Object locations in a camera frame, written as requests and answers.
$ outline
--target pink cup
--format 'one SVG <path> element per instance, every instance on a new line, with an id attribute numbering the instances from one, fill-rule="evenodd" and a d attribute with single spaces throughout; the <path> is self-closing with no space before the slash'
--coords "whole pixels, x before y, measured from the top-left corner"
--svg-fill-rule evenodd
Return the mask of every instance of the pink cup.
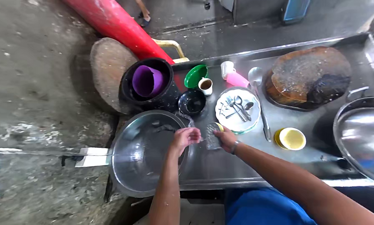
<path id="1" fill-rule="evenodd" d="M 242 75 L 238 74 L 237 72 L 227 73 L 226 81 L 234 86 L 241 86 L 244 88 L 248 87 L 249 84 L 248 80 L 245 79 Z"/>

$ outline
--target metal ladle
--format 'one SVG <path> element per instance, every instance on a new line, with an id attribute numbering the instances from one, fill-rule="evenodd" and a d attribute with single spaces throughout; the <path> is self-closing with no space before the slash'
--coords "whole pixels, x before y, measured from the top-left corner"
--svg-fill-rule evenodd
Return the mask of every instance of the metal ladle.
<path id="1" fill-rule="evenodd" d="M 253 106 L 254 106 L 254 103 L 253 102 L 249 102 L 249 103 L 247 103 L 247 104 L 244 105 L 244 109 L 245 110 L 250 110 Z M 235 113 L 237 113 L 237 112 L 234 112 L 234 113 L 226 116 L 226 119 L 230 118 L 230 116 L 234 115 Z"/>
<path id="2" fill-rule="evenodd" d="M 258 100 L 259 100 L 259 105 L 261 107 L 261 116 L 262 116 L 262 121 L 263 121 L 264 136 L 267 141 L 272 141 L 271 140 L 272 134 L 270 133 L 270 127 L 269 127 L 269 124 L 267 123 L 266 116 L 264 115 L 261 99 L 259 98 L 258 86 L 262 83 L 263 75 L 264 75 L 264 72 L 262 68 L 254 67 L 250 69 L 250 71 L 248 72 L 248 81 L 251 84 L 251 86 L 254 88 L 255 94 L 257 95 Z"/>
<path id="3" fill-rule="evenodd" d="M 234 97 L 234 102 L 235 104 L 237 104 L 237 107 L 241 110 L 241 112 L 244 114 L 247 120 L 251 121 L 251 116 L 247 113 L 247 111 L 243 107 L 243 99 L 237 95 Z"/>

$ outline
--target wooden cutting board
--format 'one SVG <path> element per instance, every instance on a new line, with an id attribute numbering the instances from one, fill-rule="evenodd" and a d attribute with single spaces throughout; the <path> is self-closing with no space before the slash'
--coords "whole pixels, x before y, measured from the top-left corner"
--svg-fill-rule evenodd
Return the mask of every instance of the wooden cutting board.
<path id="1" fill-rule="evenodd" d="M 265 87 L 275 102 L 300 109 L 316 109 L 344 95 L 351 66 L 337 49 L 314 47 L 280 56 Z"/>
<path id="2" fill-rule="evenodd" d="M 137 61 L 130 49 L 112 38 L 102 38 L 91 48 L 94 86 L 108 105 L 123 114 L 130 114 L 133 108 L 119 100 L 120 81 L 124 72 Z"/>

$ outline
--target fork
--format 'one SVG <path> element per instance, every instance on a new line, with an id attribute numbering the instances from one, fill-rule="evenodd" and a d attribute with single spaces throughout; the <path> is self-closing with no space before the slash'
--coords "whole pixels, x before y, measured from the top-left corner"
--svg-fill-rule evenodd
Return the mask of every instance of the fork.
<path id="1" fill-rule="evenodd" d="M 227 96 L 227 97 L 226 97 L 226 101 L 227 101 L 227 103 L 229 104 L 230 107 L 233 107 L 233 109 L 236 110 L 236 112 L 237 112 L 237 114 L 239 115 L 239 117 L 241 118 L 241 120 L 242 120 L 243 122 L 246 122 L 247 120 L 246 120 L 244 117 L 242 117 L 242 116 L 240 115 L 239 111 L 235 108 L 235 106 L 234 106 L 234 104 L 233 104 L 233 101 L 232 101 L 232 99 L 231 99 L 230 96 Z"/>

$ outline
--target person's hand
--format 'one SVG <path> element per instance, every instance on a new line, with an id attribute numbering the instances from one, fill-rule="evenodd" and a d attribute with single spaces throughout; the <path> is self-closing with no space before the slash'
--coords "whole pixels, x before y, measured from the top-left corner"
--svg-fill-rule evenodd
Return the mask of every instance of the person's hand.
<path id="1" fill-rule="evenodd" d="M 175 138 L 171 143 L 169 151 L 178 151 L 179 156 L 183 153 L 184 149 L 201 140 L 201 131 L 195 127 L 182 128 L 176 131 Z"/>
<path id="2" fill-rule="evenodd" d="M 230 153 L 231 147 L 234 145 L 234 142 L 237 141 L 237 137 L 227 127 L 223 126 L 223 129 L 224 132 L 215 130 L 213 133 L 222 141 L 222 148 Z"/>

